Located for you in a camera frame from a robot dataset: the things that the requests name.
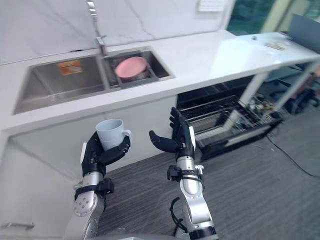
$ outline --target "sink basin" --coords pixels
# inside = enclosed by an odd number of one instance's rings
[[[103,93],[101,69],[97,56],[31,66],[14,114]]]
[[[123,84],[110,61],[137,53],[147,60],[153,77]],[[150,47],[113,51],[105,58],[91,55],[34,65],[26,76],[14,114],[173,77]]]
[[[145,58],[149,72],[147,72],[147,74],[145,72],[142,77],[130,80],[117,77],[115,74],[116,66],[130,57]],[[159,80],[168,80],[174,77],[149,46],[110,52],[109,56],[104,58],[104,67],[106,69],[107,81],[110,88],[130,88]]]

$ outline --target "cabinet door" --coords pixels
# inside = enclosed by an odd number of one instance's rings
[[[0,239],[61,238],[73,212],[73,184],[9,140],[0,166]]]
[[[133,138],[129,152],[119,161],[107,166],[107,171],[162,153],[151,143],[149,131],[154,130],[159,136],[171,138],[169,116],[176,101],[177,97],[171,96],[106,113],[108,119],[122,119],[124,128],[132,131]]]
[[[14,136],[26,151],[52,166],[70,181],[82,179],[80,155],[83,142],[95,132],[104,115],[77,119]]]

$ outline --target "gray carpet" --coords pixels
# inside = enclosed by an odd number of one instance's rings
[[[274,142],[308,171],[320,175],[320,112],[286,121]],[[112,171],[115,193],[108,196],[99,234],[172,235],[169,207],[177,182],[167,180],[172,154],[163,153]],[[266,138],[203,162],[204,197],[221,240],[319,240],[320,178],[297,169]],[[181,216],[177,204],[175,212]]]

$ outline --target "pink bowl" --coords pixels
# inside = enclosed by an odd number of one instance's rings
[[[147,67],[147,60],[140,56],[133,56],[123,60],[115,68],[115,73],[123,79],[133,78],[142,73]]]

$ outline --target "drawer handle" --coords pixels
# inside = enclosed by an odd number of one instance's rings
[[[18,223],[18,222],[7,222],[1,226],[2,229],[13,228],[13,227],[23,227],[25,230],[33,229],[36,225],[32,222],[31,224]]]

